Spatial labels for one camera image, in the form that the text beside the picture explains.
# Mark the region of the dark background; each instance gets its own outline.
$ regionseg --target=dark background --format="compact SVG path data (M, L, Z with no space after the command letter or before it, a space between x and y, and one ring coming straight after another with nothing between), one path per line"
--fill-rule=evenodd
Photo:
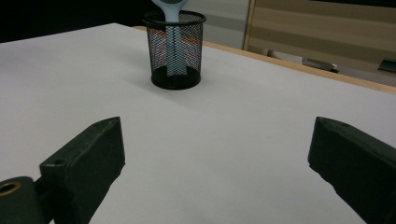
M116 22L144 25L151 0L0 0L0 43Z
M346 3L373 7L396 7L396 0L312 0L317 2Z

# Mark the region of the black mesh pencil cup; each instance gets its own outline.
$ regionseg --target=black mesh pencil cup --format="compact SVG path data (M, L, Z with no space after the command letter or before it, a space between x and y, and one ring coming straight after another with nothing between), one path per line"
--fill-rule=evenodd
M166 22L161 11L149 12L148 28L151 81L167 90L185 90L201 81L204 22L202 14L183 11L179 22Z

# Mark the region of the wooden table edge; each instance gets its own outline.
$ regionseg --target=wooden table edge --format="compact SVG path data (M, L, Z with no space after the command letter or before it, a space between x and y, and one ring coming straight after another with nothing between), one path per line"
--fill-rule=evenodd
M134 28L138 29L138 30L142 30L142 31L147 30L147 28L145 26L135 26ZM261 54L257 54L257 53L253 53L253 52L249 52L249 51L245 51L245 50L241 50L241 49L235 49L235 48L223 46L220 44L215 44L215 43L208 42L208 41L204 41L203 44L204 44L204 46L207 46L207 47L210 47L213 49L220 49L220 50L227 51L230 53L239 54L239 55L242 55L245 57L260 60L262 62L272 63L272 64L276 64L279 66L287 67L287 68L290 68L293 70L305 72L305 73L308 73L308 74L311 74L314 76L326 77L329 79L342 81L345 83L349 83L349 84L356 85L356 86L361 86L361 87L368 88L371 90L382 91L382 92L391 93L391 94L396 95L396 87L388 86L385 84L380 84L380 83L376 83L373 81L360 79L357 77L349 77L346 75L336 74L336 73L320 70L317 68L308 67L308 66L305 66L302 64L282 61L282 60L279 60L276 58L271 58L271 57L267 57L267 56L264 56Z

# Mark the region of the white tabletop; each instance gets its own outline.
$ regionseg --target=white tabletop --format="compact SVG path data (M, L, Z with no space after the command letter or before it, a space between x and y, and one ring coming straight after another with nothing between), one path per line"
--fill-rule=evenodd
M396 147L396 95L203 48L202 81L150 82L147 34L110 24L0 44L0 180L120 116L126 165L92 223L364 223L308 167L317 116Z

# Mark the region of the brass screw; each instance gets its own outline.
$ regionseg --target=brass screw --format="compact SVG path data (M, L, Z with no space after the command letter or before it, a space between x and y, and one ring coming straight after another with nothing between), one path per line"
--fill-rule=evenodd
M15 190L17 190L21 186L20 182L17 181L12 181L12 182L7 182L3 185L0 186L0 197L6 196Z

